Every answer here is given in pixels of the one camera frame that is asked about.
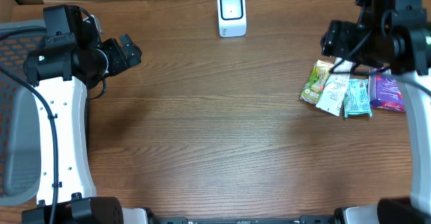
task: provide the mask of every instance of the snack bar wrapper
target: snack bar wrapper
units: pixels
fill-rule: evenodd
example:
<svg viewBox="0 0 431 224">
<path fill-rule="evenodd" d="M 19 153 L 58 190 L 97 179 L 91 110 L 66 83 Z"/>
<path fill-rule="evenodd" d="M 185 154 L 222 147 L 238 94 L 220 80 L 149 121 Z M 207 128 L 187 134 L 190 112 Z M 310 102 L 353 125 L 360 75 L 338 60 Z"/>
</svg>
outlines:
<svg viewBox="0 0 431 224">
<path fill-rule="evenodd" d="M 368 79 L 350 79 L 344 98 L 344 117 L 369 114 L 372 116 L 370 96 L 367 90 Z"/>
<path fill-rule="evenodd" d="M 338 64 L 341 60 L 341 58 L 338 58 L 335 64 Z M 348 72 L 352 66 L 352 62 L 344 61 L 334 72 Z M 349 78 L 350 74 L 330 75 L 328 80 L 326 80 L 325 88 L 316 107 L 339 116 L 339 112 L 343 106 L 344 95 L 349 87 Z"/>
<path fill-rule="evenodd" d="M 391 73 L 391 70 L 388 69 L 385 73 Z M 370 76 L 368 91 L 372 107 L 405 112 L 403 98 L 401 97 L 401 92 L 397 87 L 397 81 L 395 79 L 387 79 L 380 75 L 372 75 Z"/>
<path fill-rule="evenodd" d="M 311 104 L 317 104 L 323 92 L 325 82 L 329 76 L 329 70 L 334 64 L 318 60 L 314 64 L 314 68 L 310 74 L 308 82 L 305 84 L 301 92 L 300 99 Z"/>
</svg>

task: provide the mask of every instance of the wood grain surface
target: wood grain surface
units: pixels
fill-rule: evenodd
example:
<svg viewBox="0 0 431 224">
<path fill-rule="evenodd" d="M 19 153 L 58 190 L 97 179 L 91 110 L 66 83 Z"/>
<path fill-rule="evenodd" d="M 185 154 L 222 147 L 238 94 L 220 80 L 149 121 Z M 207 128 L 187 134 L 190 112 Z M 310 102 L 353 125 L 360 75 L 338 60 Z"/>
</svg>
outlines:
<svg viewBox="0 0 431 224">
<path fill-rule="evenodd" d="M 329 22 L 357 20 L 354 0 L 247 0 L 247 35 L 225 39 L 216 7 L 85 4 L 105 39 L 128 33 L 143 51 L 142 64 L 108 78 L 90 104 L 98 195 L 158 216 L 216 218 L 330 214 L 409 194 L 404 114 L 343 119 L 298 99 L 324 59 Z M 13 20 L 34 18 L 42 5 L 15 7 Z M 19 223 L 34 203 L 0 208 L 0 223 Z"/>
</svg>

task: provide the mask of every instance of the purple snack package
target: purple snack package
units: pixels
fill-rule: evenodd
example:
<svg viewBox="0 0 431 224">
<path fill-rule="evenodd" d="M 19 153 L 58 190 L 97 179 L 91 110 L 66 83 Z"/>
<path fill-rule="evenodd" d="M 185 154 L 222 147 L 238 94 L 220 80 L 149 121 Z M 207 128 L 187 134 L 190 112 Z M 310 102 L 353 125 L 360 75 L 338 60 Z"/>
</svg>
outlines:
<svg viewBox="0 0 431 224">
<path fill-rule="evenodd" d="M 380 75 L 370 76 L 368 92 L 372 107 L 405 112 L 403 98 L 395 79 L 387 79 Z"/>
</svg>

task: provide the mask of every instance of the white smart speaker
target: white smart speaker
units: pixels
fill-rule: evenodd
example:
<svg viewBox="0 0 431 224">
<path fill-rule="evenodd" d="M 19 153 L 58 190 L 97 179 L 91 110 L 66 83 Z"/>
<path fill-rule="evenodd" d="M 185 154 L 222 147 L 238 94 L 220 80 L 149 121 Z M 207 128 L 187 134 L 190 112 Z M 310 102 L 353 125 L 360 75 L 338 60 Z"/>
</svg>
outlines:
<svg viewBox="0 0 431 224">
<path fill-rule="evenodd" d="M 221 37 L 244 36 L 247 31 L 245 0 L 217 0 Z"/>
</svg>

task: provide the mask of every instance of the cardboard box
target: cardboard box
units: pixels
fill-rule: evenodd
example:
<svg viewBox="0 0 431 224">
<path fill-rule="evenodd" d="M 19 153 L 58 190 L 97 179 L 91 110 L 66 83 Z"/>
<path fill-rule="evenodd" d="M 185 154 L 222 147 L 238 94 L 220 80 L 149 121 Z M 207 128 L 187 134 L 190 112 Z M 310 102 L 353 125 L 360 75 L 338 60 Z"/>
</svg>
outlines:
<svg viewBox="0 0 431 224">
<path fill-rule="evenodd" d="M 15 0 L 0 0 L 0 23 L 11 21 L 15 5 L 17 5 Z"/>
</svg>

